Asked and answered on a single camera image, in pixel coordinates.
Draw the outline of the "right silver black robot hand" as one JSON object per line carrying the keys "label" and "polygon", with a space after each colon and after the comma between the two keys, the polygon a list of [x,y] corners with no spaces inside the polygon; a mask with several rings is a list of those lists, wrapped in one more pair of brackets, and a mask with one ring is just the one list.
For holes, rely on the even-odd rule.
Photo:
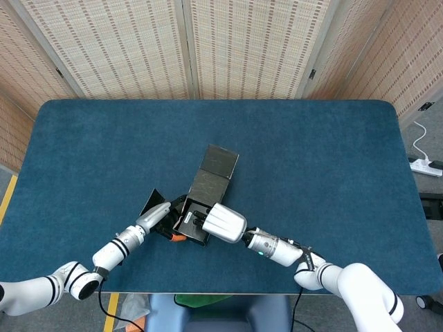
{"label": "right silver black robot hand", "polygon": [[247,227],[246,218],[242,214],[221,203],[214,204],[207,214],[198,210],[192,214],[196,217],[194,224],[201,226],[204,232],[227,243],[237,243]]}

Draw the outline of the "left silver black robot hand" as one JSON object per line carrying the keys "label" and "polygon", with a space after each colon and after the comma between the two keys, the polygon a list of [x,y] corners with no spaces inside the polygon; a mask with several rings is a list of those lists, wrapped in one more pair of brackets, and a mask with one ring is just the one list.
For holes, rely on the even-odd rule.
{"label": "left silver black robot hand", "polygon": [[181,208],[185,200],[186,194],[173,201],[166,201],[156,189],[153,189],[136,224],[142,227],[146,234],[157,232],[172,242],[185,241],[187,236],[174,229],[181,217]]}

